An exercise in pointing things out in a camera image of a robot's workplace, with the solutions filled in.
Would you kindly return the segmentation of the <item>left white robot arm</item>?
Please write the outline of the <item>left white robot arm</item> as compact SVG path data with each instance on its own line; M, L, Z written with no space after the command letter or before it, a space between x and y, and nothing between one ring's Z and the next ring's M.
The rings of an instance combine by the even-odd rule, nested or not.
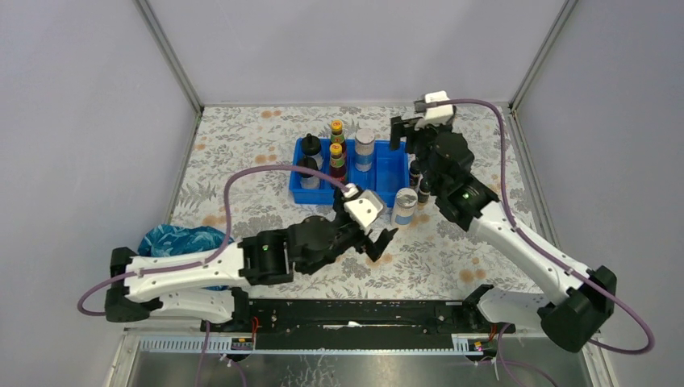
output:
M224 301L209 288L291 282L295 273L313 274L350 248L377 260L396 231L384 229L371 239L369 226L380 212L364 199L359 204L360 218L344 205L335 205L332 220L309 216L287 228L261 231L230 243L222 251L151 257L116 248L111 253L106 320L131 323L159 315L194 317L241 331L249 324L249 308Z

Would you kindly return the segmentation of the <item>yellow cap sauce bottle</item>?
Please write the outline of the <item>yellow cap sauce bottle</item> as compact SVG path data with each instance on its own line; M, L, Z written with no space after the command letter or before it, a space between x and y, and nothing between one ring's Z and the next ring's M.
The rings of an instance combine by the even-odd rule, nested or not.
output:
M336 119L329 123L329 127L331 130L331 142L342 146L345 143L344 123L341 120Z

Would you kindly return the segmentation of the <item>silver lid spice tin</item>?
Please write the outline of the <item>silver lid spice tin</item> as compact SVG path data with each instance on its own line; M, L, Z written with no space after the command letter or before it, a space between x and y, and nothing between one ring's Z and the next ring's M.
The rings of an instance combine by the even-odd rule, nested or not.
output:
M375 137L371 130L360 128L355 134L355 167L360 172L368 172L373 164Z
M417 203L418 195L414 189L408 187L400 189L395 195L390 225L393 228L407 227L413 220Z

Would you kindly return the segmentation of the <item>green label sauce bottle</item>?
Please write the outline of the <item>green label sauce bottle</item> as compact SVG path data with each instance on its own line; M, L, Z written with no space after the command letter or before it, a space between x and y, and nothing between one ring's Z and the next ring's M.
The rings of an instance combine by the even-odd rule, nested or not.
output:
M341 144L332 143L329 147L329 175L340 183L347 182L347 166Z

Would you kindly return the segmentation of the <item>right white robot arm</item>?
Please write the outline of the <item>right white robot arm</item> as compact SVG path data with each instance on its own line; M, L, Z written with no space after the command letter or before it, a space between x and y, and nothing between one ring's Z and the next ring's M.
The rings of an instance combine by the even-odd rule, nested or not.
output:
M541 329L558 347L579 352L611 317L616 275L591 269L565 255L525 224L508 218L503 202L472 173L474 154L449 125L418 127L420 119L390 120L390 147L401 144L415 156L439 212L463 231L486 241L520 268L541 292L506 292L483 286L462 311L467 328L482 332L492 323Z

